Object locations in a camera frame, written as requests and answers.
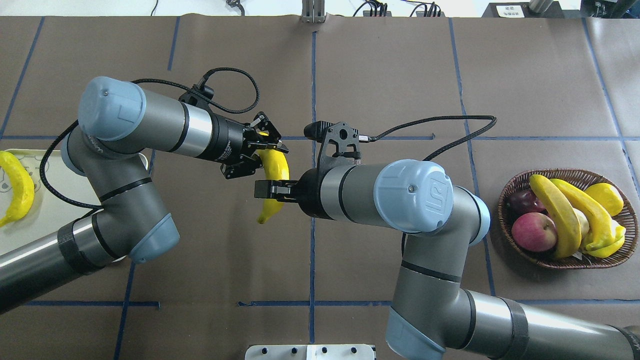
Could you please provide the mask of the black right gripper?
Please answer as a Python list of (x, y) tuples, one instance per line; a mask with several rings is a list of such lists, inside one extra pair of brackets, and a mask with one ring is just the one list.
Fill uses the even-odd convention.
[(320, 194), (321, 181), (317, 168), (311, 168), (302, 174), (299, 180), (256, 180), (254, 198), (274, 199), (278, 202), (295, 202), (304, 214), (313, 218), (325, 218), (326, 211)]

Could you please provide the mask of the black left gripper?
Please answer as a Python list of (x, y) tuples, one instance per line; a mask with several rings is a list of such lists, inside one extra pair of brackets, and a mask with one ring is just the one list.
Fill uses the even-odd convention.
[(219, 114), (214, 117), (212, 160), (222, 163), (221, 172), (227, 180), (252, 176), (258, 170), (258, 155), (240, 157), (243, 150), (290, 152), (282, 142), (281, 133), (265, 112), (259, 111), (253, 121), (245, 124)]

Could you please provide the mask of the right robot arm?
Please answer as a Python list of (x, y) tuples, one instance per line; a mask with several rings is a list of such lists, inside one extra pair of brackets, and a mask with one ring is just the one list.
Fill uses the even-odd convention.
[(254, 196), (297, 203), (313, 218), (406, 235), (385, 340), (409, 360), (448, 349), (491, 360), (637, 360), (639, 335), (461, 287), (470, 246), (489, 232), (482, 199), (430, 161), (350, 161), (299, 180), (258, 180)]

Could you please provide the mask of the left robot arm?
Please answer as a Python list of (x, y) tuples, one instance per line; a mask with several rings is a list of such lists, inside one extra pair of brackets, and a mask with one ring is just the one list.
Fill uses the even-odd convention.
[(74, 173), (87, 178), (93, 213), (1, 256), (1, 312), (9, 312), (115, 260), (135, 264), (176, 246), (179, 233), (141, 160), (145, 149), (221, 164), (226, 179), (251, 176), (262, 150), (289, 150), (269, 118), (240, 123), (211, 110), (208, 71), (193, 86), (169, 80), (131, 82), (98, 76), (84, 90), (77, 120), (56, 139)]

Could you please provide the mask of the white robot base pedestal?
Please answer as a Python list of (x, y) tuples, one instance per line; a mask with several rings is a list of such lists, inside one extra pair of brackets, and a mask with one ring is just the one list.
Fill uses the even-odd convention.
[(247, 348), (245, 360), (377, 360), (375, 346), (346, 344), (258, 344)]

